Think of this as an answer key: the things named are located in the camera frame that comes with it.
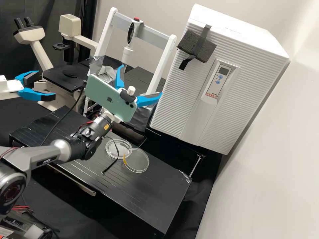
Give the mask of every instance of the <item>yellow tape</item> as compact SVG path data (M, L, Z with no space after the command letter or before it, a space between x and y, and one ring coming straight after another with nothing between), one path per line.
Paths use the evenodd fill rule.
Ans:
M107 130L109 127L110 127L110 126L109 126L108 124L106 124L106 125L104 126L104 130Z
M125 159L125 154L123 155L123 162L125 165L127 165L126 159Z

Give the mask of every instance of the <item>white appliance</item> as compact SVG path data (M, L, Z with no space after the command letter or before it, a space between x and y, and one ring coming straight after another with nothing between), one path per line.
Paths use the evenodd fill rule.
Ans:
M201 34L217 45L207 63L177 50L151 128L188 143L228 154L253 114L289 64L267 30L195 4L184 34Z

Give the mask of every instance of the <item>clear plastic dish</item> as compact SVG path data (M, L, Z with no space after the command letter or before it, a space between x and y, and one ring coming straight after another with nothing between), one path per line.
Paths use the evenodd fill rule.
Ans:
M134 173L145 172L150 165L147 154L140 148L131 148L128 153L123 159L125 166Z
M119 159L123 159L123 155L125 154L125 157L129 157L131 154L131 151L129 149L132 149L132 145L124 139L113 139L116 143L117 148L119 149ZM117 158L117 151L116 147L114 145L113 140L109 140L105 145L105 150L107 154L116 159Z

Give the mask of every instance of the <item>mint green smartphone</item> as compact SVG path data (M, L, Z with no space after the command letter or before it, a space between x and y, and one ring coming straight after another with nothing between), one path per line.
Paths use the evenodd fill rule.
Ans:
M120 93L96 75L90 75L85 87L85 95L124 122L129 122L137 108L136 102L127 104Z

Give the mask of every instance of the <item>ribbed panel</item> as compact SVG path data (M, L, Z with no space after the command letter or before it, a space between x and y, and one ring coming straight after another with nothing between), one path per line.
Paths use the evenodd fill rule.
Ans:
M212 66L194 59L182 71L179 66L188 56L187 53L177 50L163 88L163 95L151 122L152 128L174 137L180 136Z
M187 23L187 30L200 34L202 28ZM177 51L151 127L179 137L215 58L229 62L240 72L198 142L228 154L288 59L212 31L207 38L217 45L207 63L194 59L181 71L178 67L188 54Z

